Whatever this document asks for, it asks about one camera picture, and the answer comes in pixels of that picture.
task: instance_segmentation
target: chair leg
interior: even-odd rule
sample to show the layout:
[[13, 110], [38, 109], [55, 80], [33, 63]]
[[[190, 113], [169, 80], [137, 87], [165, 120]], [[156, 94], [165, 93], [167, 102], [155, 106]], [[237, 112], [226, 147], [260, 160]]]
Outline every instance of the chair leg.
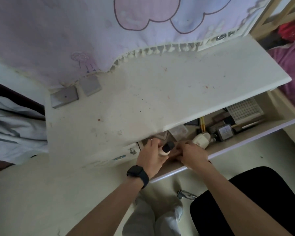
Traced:
[[192, 194], [188, 191], [185, 191], [185, 190], [178, 190], [177, 191], [177, 197], [179, 199], [182, 199], [182, 198], [186, 198], [186, 199], [189, 199], [189, 200], [195, 200], [198, 196], [195, 195], [195, 194]]

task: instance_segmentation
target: chair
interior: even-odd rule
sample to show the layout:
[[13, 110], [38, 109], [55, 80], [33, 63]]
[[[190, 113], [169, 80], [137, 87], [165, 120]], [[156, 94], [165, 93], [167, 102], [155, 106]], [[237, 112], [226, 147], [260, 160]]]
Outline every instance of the chair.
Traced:
[[[256, 167], [229, 181], [295, 236], [295, 195], [274, 170]], [[177, 197], [194, 200], [190, 214], [201, 236], [234, 235], [208, 190], [198, 197], [179, 190]]]

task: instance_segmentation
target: black watch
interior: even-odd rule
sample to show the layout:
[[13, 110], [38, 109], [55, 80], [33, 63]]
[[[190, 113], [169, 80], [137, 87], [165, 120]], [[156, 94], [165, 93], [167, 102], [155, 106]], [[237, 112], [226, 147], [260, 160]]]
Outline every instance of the black watch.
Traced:
[[138, 165], [132, 166], [128, 171], [127, 171], [127, 176], [131, 177], [139, 177], [143, 181], [143, 187], [146, 187], [147, 184], [149, 183], [150, 179], [148, 178], [148, 175], [146, 172], [143, 170], [143, 167], [140, 167]]

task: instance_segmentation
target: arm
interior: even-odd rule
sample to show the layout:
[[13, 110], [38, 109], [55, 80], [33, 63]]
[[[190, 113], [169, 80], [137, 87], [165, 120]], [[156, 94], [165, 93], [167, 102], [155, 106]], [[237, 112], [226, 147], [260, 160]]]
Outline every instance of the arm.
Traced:
[[291, 234], [208, 162], [208, 153], [192, 142], [180, 143], [179, 160], [203, 179], [236, 236]]
[[[150, 179], [168, 159], [168, 156], [158, 155], [159, 145], [161, 145], [159, 139], [149, 139], [137, 159], [137, 165], [143, 167]], [[74, 226], [67, 236], [114, 235], [142, 187], [143, 182], [140, 178], [127, 177], [117, 189]]]

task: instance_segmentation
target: forearm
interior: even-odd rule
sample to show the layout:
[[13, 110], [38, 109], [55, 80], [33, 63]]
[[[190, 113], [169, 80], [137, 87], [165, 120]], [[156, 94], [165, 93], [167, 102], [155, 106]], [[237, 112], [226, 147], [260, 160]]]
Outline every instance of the forearm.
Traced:
[[207, 162], [196, 167], [236, 236], [291, 235]]
[[89, 212], [67, 236], [114, 235], [142, 187], [140, 178], [127, 177], [124, 183]]

